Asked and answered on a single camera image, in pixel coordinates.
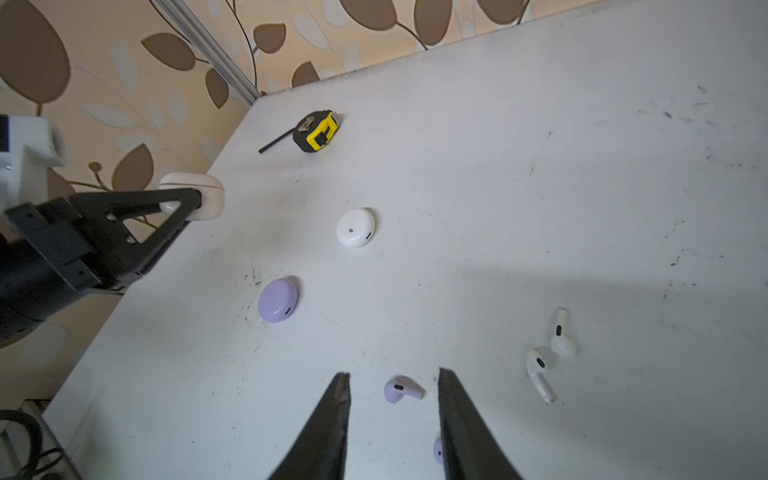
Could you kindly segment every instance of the airpods earbud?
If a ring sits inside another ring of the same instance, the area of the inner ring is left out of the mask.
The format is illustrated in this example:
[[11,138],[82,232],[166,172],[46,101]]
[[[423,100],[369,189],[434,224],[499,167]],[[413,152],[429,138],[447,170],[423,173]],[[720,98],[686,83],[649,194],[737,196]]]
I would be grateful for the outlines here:
[[376,231],[376,219],[365,208],[344,214],[336,225],[336,238],[347,248],[360,248],[371,240]]
[[[200,206],[187,217],[187,220],[210,220],[224,211],[224,185],[218,178],[206,174],[177,172],[161,178],[159,190],[174,188],[193,188],[200,192]],[[163,202],[160,209],[170,216],[179,207],[179,202]]]
[[435,455],[435,460],[442,465],[443,459],[442,459],[442,438],[438,437],[435,440],[435,444],[432,446],[432,453]]
[[552,336],[552,340],[549,341],[549,347],[559,356],[576,355],[576,343],[571,337],[565,334],[565,322],[567,319],[568,311],[559,309],[558,318],[554,324],[554,335]]
[[419,400],[424,397],[424,393],[421,389],[417,389],[414,386],[404,385],[404,382],[400,382],[398,379],[389,380],[386,385],[384,385],[384,398],[387,402],[397,403],[404,395]]
[[525,358],[525,369],[528,370],[528,376],[531,377],[536,391],[541,396],[541,399],[549,405],[557,398],[552,392],[552,388],[541,374],[549,370],[549,366],[544,360],[544,356],[536,348],[532,348],[528,351],[528,355]]

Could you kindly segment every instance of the wallpaper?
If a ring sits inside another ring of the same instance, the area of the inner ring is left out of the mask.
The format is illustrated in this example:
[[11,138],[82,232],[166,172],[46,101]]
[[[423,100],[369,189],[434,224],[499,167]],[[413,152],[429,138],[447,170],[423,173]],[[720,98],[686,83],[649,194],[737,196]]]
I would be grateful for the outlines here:
[[[149,0],[0,0],[0,111],[47,117],[65,140],[49,197],[206,172],[247,110]],[[160,215],[128,227],[141,239]],[[86,297],[0,349],[0,406],[52,395],[118,300]]]
[[595,0],[186,0],[263,93],[276,93]]

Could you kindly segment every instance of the black cable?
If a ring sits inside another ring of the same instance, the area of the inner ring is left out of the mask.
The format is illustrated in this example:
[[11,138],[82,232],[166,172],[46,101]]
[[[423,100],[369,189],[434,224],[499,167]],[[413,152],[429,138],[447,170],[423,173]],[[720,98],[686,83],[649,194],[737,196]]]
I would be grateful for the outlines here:
[[[0,421],[2,420],[18,423],[24,427],[29,437],[29,456],[27,457],[27,463],[16,472],[16,475],[0,478],[0,480],[32,480],[42,472],[53,468],[64,458],[64,449],[61,447],[55,447],[45,452],[42,451],[43,431],[38,421],[32,415],[21,410],[0,410]],[[58,453],[58,457],[44,467],[38,468],[38,463],[52,453]]]
[[274,140],[272,140],[270,143],[268,143],[268,144],[264,145],[263,147],[261,147],[261,148],[259,149],[259,153],[260,153],[260,154],[264,153],[264,152],[266,151],[266,149],[267,149],[267,148],[269,148],[269,147],[272,147],[274,144],[276,144],[277,142],[281,141],[282,139],[284,139],[285,137],[287,137],[288,135],[290,135],[290,134],[292,134],[292,133],[293,133],[293,129],[291,128],[291,129],[290,129],[290,130],[288,130],[286,133],[284,133],[284,134],[280,135],[278,138],[275,138],[275,139],[274,139]]

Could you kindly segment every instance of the white table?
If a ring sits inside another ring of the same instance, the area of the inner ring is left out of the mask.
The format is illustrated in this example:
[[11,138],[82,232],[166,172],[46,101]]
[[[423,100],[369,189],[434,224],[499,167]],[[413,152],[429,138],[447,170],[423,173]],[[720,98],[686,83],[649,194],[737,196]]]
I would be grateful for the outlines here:
[[[46,412],[85,478],[267,478],[349,371],[346,477],[438,479],[440,366],[528,480],[764,478],[768,6],[608,7],[259,100],[211,169],[223,216]],[[323,108],[328,148],[256,153]],[[379,225],[348,251],[354,207]],[[299,305],[267,324],[288,275]],[[524,359],[557,306],[581,351],[545,406]],[[388,404],[395,374],[428,395]]]

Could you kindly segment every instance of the yellow tape measure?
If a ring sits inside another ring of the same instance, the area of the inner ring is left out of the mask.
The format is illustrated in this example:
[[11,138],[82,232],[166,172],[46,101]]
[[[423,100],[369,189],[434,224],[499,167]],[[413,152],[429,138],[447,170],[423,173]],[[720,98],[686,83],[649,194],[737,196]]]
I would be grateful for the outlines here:
[[290,134],[293,134],[293,141],[299,145],[299,148],[305,152],[316,152],[330,142],[337,130],[339,130],[339,119],[333,111],[314,111],[302,118],[294,128],[261,148],[259,153],[264,153],[267,148]]

